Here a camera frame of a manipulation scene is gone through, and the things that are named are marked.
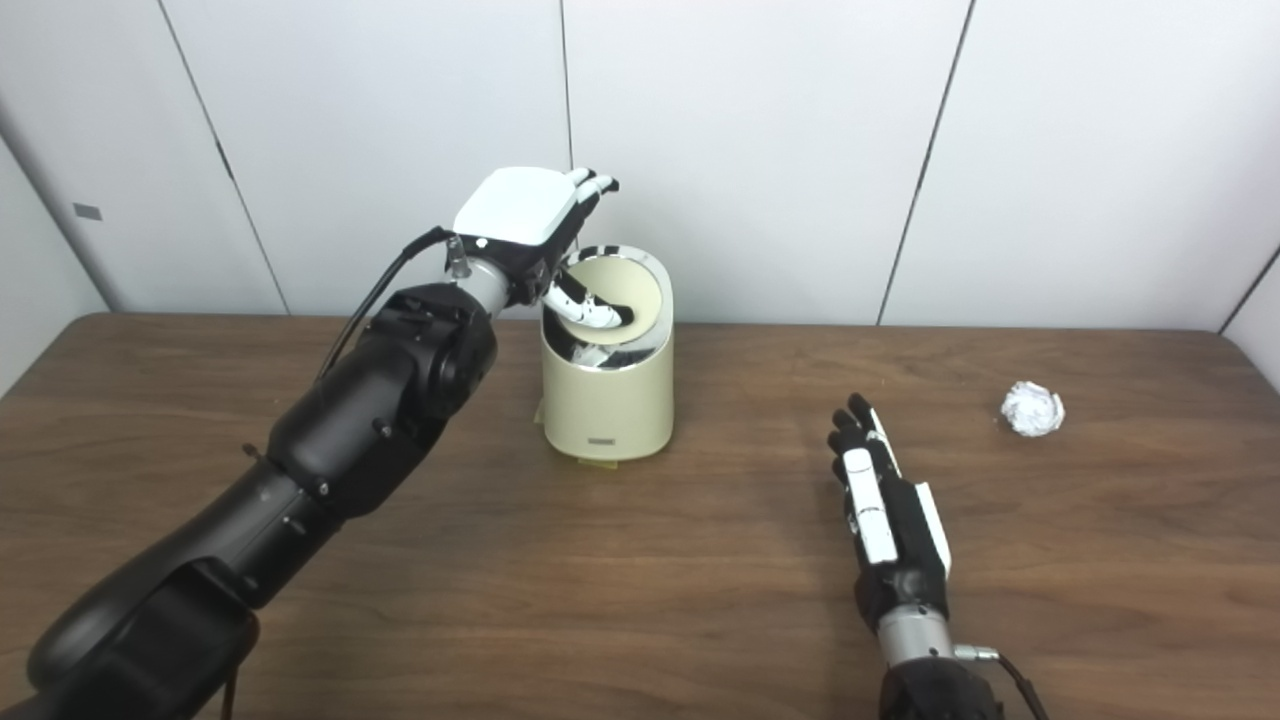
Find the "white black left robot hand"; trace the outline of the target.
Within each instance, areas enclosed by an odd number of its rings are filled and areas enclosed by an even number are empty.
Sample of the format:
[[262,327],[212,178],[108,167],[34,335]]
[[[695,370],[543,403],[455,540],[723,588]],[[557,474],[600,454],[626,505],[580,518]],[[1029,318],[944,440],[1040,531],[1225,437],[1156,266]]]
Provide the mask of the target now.
[[558,172],[536,167],[494,170],[457,213],[451,279],[486,314],[544,304],[573,324],[614,329],[634,324],[635,311],[589,290],[568,269],[567,256],[585,220],[620,182],[589,168]]

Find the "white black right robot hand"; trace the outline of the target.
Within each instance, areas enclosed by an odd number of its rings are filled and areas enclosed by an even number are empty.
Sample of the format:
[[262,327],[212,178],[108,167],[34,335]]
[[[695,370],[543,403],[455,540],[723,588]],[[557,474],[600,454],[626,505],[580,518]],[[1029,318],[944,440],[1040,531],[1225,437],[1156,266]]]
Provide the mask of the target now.
[[832,415],[827,445],[854,537],[861,620],[877,632],[901,607],[948,618],[951,556],[927,483],[906,479],[873,404],[860,393]]

